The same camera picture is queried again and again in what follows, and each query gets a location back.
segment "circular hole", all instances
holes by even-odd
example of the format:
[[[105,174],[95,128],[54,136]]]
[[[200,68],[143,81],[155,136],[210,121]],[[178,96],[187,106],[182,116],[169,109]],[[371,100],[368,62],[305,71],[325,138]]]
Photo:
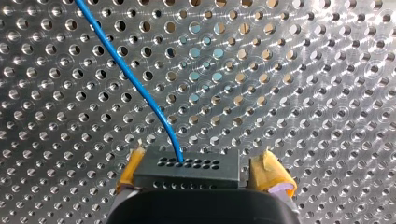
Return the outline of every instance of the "circular hole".
[[[165,52],[166,57],[168,58],[175,58],[176,51],[173,48],[167,48]]]
[[[116,21],[116,24],[114,25],[114,28],[116,28],[116,30],[118,32],[122,32],[122,31],[125,31],[126,24],[125,24],[124,21]]]
[[[198,58],[201,54],[201,51],[198,48],[192,48],[189,51],[189,55],[192,58]]]
[[[44,19],[44,20],[41,22],[41,27],[42,27],[44,30],[50,30],[50,29],[52,29],[52,21],[50,21],[49,19]]]
[[[124,2],[124,0],[113,0],[113,3],[114,3],[115,5],[122,5],[123,2]]]
[[[111,15],[111,9],[108,7],[105,7],[102,9],[102,16],[103,17],[109,17]]]
[[[256,13],[254,13],[254,19],[256,20],[256,21],[259,21],[259,20],[261,20],[262,18],[263,18],[263,14],[262,14],[262,12],[261,11],[258,11],[258,12],[256,12]]]
[[[107,101],[108,100],[108,94],[105,92],[100,92],[98,99],[102,102]]]
[[[187,11],[185,11],[185,10],[180,10],[180,11],[178,12],[178,16],[179,16],[181,19],[187,18]]]
[[[241,0],[242,2],[242,7],[251,7],[253,4],[253,0]]]
[[[386,14],[382,17],[383,22],[390,22],[391,16],[389,14]]]
[[[52,78],[59,78],[61,76],[61,71],[56,68],[51,68],[49,70],[49,76]]]
[[[151,29],[151,25],[149,24],[148,21],[142,21],[140,23],[140,30],[142,32],[148,32]]]
[[[122,100],[124,103],[128,103],[128,102],[130,102],[130,101],[132,100],[132,96],[131,96],[131,94],[129,94],[129,93],[124,93],[124,94],[121,96],[121,100]]]
[[[242,23],[239,26],[239,33],[241,33],[241,35],[246,35],[248,34],[250,31],[250,26],[247,23]]]
[[[22,52],[24,54],[32,54],[33,53],[33,47],[30,44],[23,44],[21,50],[22,50]],[[8,53],[9,52],[8,45],[5,44],[3,46],[2,44],[0,44],[0,52],[1,53]]]
[[[206,11],[206,12],[204,13],[204,16],[205,16],[205,18],[208,20],[208,19],[212,18],[213,14],[212,14],[211,11]]]
[[[245,49],[240,49],[238,51],[238,59],[245,60],[248,57],[248,52]]]
[[[170,81],[170,82],[175,81],[176,78],[177,78],[177,75],[176,75],[176,73],[174,73],[174,72],[168,72],[168,73],[166,74],[166,80],[168,80],[168,81]]]
[[[225,32],[224,23],[222,23],[222,22],[216,23],[214,30],[215,30],[215,33],[218,35],[223,34]]]
[[[107,73],[105,72],[105,70],[97,70],[95,76],[97,79],[103,80],[107,77]]]
[[[201,31],[201,25],[199,22],[193,21],[190,23],[189,29],[192,34],[198,34]]]
[[[165,31],[166,31],[168,34],[172,34],[172,33],[176,30],[176,26],[175,26],[175,24],[174,24],[173,22],[168,21],[168,22],[165,24],[164,29],[165,29]]]
[[[124,46],[118,47],[117,48],[117,53],[121,56],[121,57],[125,57],[128,55],[128,49],[125,48]]]
[[[227,5],[227,0],[216,0],[217,7],[225,7]]]
[[[92,52],[93,52],[93,54],[95,56],[99,57],[99,56],[102,56],[105,53],[105,50],[103,49],[102,46],[96,45],[95,47],[93,47]]]
[[[154,44],[159,45],[163,42],[163,38],[160,35],[156,35],[154,36],[154,38],[152,39]]]
[[[264,26],[264,32],[266,35],[272,35],[275,31],[276,31],[276,28],[272,23],[268,23]]]
[[[294,25],[292,25],[292,26],[290,27],[289,32],[290,32],[292,35],[297,35],[297,34],[299,34],[299,33],[301,32],[301,26],[298,25],[298,24],[294,24]]]
[[[172,5],[175,4],[176,0],[163,0],[163,2],[168,6],[171,7]]]
[[[149,56],[151,56],[151,53],[152,53],[151,48],[149,48],[149,47],[143,47],[142,48],[143,57],[148,58]]]
[[[153,77],[154,75],[152,75],[152,73],[149,71],[143,73],[143,79],[145,79],[146,81],[151,81]]]
[[[78,101],[84,101],[85,99],[87,99],[87,95],[86,95],[85,92],[83,92],[83,91],[78,91],[78,92],[76,93],[76,99],[77,99]]]
[[[267,0],[267,6],[268,7],[277,7],[278,0]]]
[[[133,8],[129,8],[126,14],[127,14],[127,16],[129,18],[135,17],[136,16],[136,10],[134,10]]]
[[[17,20],[18,28],[26,30],[29,27],[29,22],[26,19],[20,18]]]
[[[199,5],[201,5],[201,0],[190,0],[190,5],[192,7],[198,7]]]
[[[262,58],[266,61],[272,59],[273,53],[271,50],[266,49],[265,51],[262,52]]]
[[[81,69],[76,68],[75,70],[73,70],[73,78],[81,79],[82,77],[84,77],[84,73]]]
[[[158,10],[158,9],[156,9],[156,10],[154,10],[154,11],[152,12],[152,16],[153,16],[154,18],[156,18],[156,19],[160,18],[161,15],[162,15],[162,13],[161,13],[161,11]]]
[[[139,0],[140,5],[146,6],[149,4],[149,0]]]
[[[72,45],[69,48],[69,52],[70,52],[71,55],[76,56],[76,55],[79,55],[81,53],[81,50],[80,50],[79,46]]]
[[[75,31],[77,29],[77,23],[72,19],[67,20],[65,26],[69,31]]]
[[[324,25],[319,25],[315,28],[315,34],[316,35],[324,35],[326,33],[326,26]]]
[[[5,44],[5,43],[1,43],[0,44],[0,52],[2,53],[2,54],[8,54],[9,53],[9,46],[7,45],[7,44]]]
[[[100,117],[100,119],[101,119],[101,121],[102,121],[103,123],[108,123],[109,121],[111,121],[111,116],[110,116],[109,114],[103,114],[103,115]]]

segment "gray connector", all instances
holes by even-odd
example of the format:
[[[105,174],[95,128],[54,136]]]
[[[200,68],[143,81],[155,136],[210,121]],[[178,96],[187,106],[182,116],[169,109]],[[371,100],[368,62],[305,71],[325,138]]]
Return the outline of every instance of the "gray connector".
[[[149,147],[134,172],[134,185],[144,189],[237,189],[239,155],[183,153],[177,162],[174,152]]]

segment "perforated metal sheet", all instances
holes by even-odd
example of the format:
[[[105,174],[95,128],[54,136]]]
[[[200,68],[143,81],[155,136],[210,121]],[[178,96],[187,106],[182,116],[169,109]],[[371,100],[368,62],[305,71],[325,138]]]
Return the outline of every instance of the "perforated metal sheet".
[[[270,146],[303,223],[396,222],[392,0],[88,2],[185,150],[246,178]],[[0,9],[1,221],[105,223],[129,148],[167,135],[73,0]]]

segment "black device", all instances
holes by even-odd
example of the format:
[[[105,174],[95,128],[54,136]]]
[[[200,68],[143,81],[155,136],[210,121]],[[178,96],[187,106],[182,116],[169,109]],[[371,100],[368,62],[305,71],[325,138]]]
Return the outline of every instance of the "black device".
[[[278,198],[248,189],[151,190],[128,198],[107,224],[298,224]]]

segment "blue wire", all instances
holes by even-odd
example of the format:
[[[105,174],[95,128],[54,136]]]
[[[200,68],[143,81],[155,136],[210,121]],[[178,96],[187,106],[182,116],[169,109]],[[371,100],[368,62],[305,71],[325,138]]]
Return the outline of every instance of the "blue wire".
[[[76,1],[76,4],[78,5],[79,9],[82,11],[82,14],[84,14],[87,21],[92,25],[97,36],[102,41],[102,44],[105,46],[107,51],[110,53],[111,57],[113,57],[114,61],[116,61],[117,65],[122,70],[123,74],[125,76],[127,76],[129,78],[129,80],[134,84],[137,91],[143,96],[143,98],[146,99],[146,101],[148,102],[148,105],[151,107],[151,109],[157,115],[158,119],[163,124],[163,127],[165,128],[166,132],[168,133],[169,138],[171,139],[171,142],[175,149],[177,160],[179,162],[183,162],[183,153],[180,150],[180,144],[177,141],[176,134],[173,131],[172,127],[166,121],[166,116],[163,114],[161,109],[155,103],[154,99],[150,96],[149,92],[143,87],[143,85],[140,83],[140,81],[136,78],[136,76],[134,75],[132,70],[129,69],[129,67],[125,63],[125,61],[119,56],[117,51],[114,49],[113,45],[107,40],[105,32],[102,30],[102,28],[97,23],[96,18],[91,14],[90,9],[87,7],[87,5],[85,5],[84,0],[75,0],[75,1]]]

